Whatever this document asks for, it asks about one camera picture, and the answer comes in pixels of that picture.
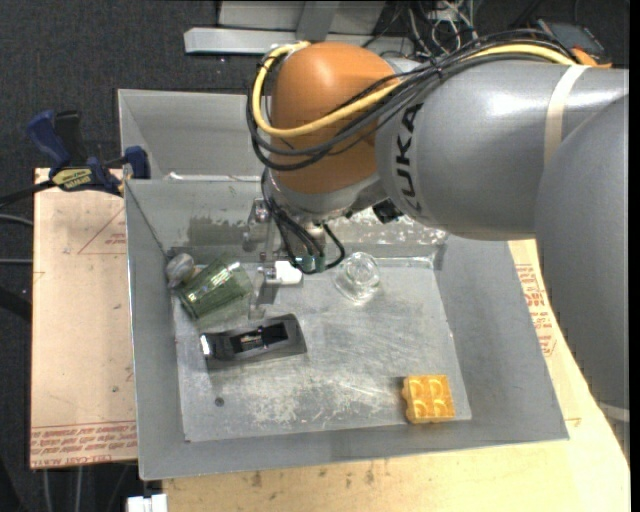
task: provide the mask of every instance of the yellow cable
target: yellow cable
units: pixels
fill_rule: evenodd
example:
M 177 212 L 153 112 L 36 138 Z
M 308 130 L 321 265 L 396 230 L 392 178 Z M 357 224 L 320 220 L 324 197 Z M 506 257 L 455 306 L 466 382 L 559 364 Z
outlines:
M 550 48 L 543 48 L 541 46 L 525 43 L 496 46 L 495 48 L 489 48 L 476 53 L 473 57 L 482 57 L 483 55 L 495 55 L 499 53 L 526 53 L 527 55 L 543 57 L 551 62 L 555 62 L 556 64 L 565 64 L 567 66 L 575 66 L 577 64 L 577 62 L 566 57 L 560 52 L 551 50 Z
M 268 133 L 269 135 L 273 135 L 275 137 L 298 137 L 300 135 L 307 135 L 314 131 L 320 130 L 321 128 L 325 128 L 336 121 L 340 121 L 345 119 L 346 117 L 354 114 L 358 110 L 366 110 L 371 107 L 377 101 L 384 98 L 387 94 L 389 94 L 393 89 L 395 89 L 400 82 L 395 83 L 393 85 L 389 85 L 379 91 L 372 92 L 371 94 L 365 96 L 364 98 L 347 105 L 331 114 L 328 114 L 320 119 L 316 119 L 315 121 L 311 121 L 310 123 L 303 124 L 302 126 L 297 126 L 296 128 L 274 128 L 269 125 L 264 118 L 262 117 L 262 111 L 260 108 L 260 98 L 262 96 L 262 87 L 264 85 L 264 80 L 273 65 L 276 57 L 284 53 L 291 53 L 295 50 L 299 50 L 301 48 L 306 48 L 311 43 L 307 41 L 303 41 L 301 43 L 296 43 L 294 45 L 282 46 L 280 48 L 276 48 L 271 51 L 263 65 L 263 67 L 258 72 L 258 76 L 256 77 L 255 83 L 253 85 L 253 95 L 251 97 L 251 106 L 253 108 L 253 115 L 256 125 L 258 127 Z M 483 55 L 492 55 L 492 54 L 501 54 L 501 53 L 522 53 L 526 55 L 535 55 L 538 57 L 543 57 L 551 62 L 556 64 L 564 64 L 568 66 L 576 65 L 576 62 L 571 60 L 570 58 L 564 56 L 563 54 L 556 52 L 555 50 L 551 50 L 549 48 L 543 48 L 540 46 L 536 46 L 533 44 L 507 44 L 504 46 L 497 46 L 495 48 L 489 48 L 487 50 L 483 50 L 472 57 L 481 57 Z

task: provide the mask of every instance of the clear glass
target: clear glass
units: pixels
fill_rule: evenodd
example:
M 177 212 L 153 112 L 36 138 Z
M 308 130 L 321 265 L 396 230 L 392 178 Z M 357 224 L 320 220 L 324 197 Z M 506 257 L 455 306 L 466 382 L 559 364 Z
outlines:
M 373 256 L 356 252 L 338 265 L 334 284 L 345 297 L 363 304 L 380 286 L 380 269 Z

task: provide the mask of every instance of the clamp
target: clamp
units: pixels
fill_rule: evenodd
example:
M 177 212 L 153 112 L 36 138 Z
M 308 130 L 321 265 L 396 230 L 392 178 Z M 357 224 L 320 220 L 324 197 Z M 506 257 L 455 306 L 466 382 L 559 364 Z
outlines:
M 87 157 L 78 112 L 54 115 L 53 110 L 45 110 L 31 119 L 27 125 L 27 135 L 54 162 L 49 170 L 49 185 L 67 192 L 97 188 L 122 195 L 122 180 L 109 171 L 113 165 L 131 166 L 131 171 L 124 179 L 151 177 L 147 154 L 140 146 L 126 148 L 124 156 L 105 164 L 95 156 Z

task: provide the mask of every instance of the yellow lego brick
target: yellow lego brick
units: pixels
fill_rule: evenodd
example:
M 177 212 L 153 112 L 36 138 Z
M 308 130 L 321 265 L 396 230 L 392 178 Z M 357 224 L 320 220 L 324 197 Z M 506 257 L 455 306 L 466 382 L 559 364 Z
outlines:
M 402 397 L 411 423 L 435 423 L 456 416 L 446 375 L 411 375 L 404 379 Z

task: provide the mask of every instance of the cardboard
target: cardboard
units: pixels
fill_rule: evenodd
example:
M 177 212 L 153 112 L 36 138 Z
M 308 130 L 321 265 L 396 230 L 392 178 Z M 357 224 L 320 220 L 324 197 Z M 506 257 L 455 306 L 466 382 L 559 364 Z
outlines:
M 124 202 L 56 188 L 34 207 L 30 467 L 135 459 Z

